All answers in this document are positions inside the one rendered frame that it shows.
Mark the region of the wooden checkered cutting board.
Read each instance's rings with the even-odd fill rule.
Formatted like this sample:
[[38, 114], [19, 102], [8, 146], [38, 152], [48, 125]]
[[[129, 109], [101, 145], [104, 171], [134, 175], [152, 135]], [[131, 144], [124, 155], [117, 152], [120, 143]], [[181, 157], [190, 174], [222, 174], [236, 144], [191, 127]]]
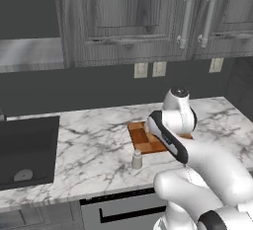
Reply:
[[144, 130], [144, 122], [130, 122], [127, 129], [134, 149], [142, 154], [151, 154], [166, 151], [166, 147], [154, 135]]

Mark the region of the small grey condiment shaker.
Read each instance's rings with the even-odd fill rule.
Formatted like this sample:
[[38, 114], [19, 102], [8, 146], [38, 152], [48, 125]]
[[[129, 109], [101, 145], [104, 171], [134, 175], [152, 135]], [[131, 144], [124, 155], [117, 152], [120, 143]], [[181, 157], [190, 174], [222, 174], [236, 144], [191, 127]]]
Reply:
[[136, 170], [142, 167], [142, 155], [139, 149], [135, 149], [133, 152], [131, 166]]

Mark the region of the grey wooden cupboard door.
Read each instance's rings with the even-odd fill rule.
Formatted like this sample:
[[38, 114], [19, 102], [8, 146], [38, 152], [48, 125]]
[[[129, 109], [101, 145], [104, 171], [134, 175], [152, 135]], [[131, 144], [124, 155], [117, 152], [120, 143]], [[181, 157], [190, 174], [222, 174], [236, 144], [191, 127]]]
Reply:
[[198, 36], [204, 31], [209, 2], [196, 0], [190, 59], [253, 56], [253, 0], [216, 0], [206, 48]]
[[184, 60], [179, 48], [183, 0], [55, 0], [67, 67]]

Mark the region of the steel range hood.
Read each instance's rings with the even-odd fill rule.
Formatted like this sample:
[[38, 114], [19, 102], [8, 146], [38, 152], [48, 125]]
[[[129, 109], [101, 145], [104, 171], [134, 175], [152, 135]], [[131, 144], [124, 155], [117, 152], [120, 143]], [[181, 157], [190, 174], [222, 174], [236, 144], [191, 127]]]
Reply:
[[0, 40], [0, 73], [62, 69], [60, 38]]

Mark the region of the black kitchen sink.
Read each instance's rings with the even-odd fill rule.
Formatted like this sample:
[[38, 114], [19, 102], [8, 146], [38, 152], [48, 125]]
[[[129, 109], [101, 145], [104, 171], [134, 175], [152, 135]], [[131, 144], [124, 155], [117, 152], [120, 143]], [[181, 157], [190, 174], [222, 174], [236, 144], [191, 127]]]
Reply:
[[54, 180], [59, 116], [0, 121], [0, 191]]

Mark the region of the grey lower cupboard front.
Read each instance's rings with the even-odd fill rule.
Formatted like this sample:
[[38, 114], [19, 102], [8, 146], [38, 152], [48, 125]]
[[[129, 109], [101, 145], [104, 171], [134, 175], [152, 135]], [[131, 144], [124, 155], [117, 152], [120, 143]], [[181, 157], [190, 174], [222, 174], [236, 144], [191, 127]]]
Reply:
[[77, 201], [0, 213], [0, 230], [84, 230]]

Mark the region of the beige wall socket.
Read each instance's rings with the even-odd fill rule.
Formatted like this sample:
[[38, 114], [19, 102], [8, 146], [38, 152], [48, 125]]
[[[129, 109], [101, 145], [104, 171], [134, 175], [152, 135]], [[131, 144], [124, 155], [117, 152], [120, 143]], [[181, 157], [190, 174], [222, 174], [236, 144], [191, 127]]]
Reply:
[[153, 77], [164, 77], [166, 75], [166, 61], [159, 61], [153, 63]]
[[134, 78], [146, 78], [148, 74], [147, 63], [136, 63], [134, 65]]
[[223, 58], [213, 58], [211, 60], [210, 73], [220, 72], [222, 69]]

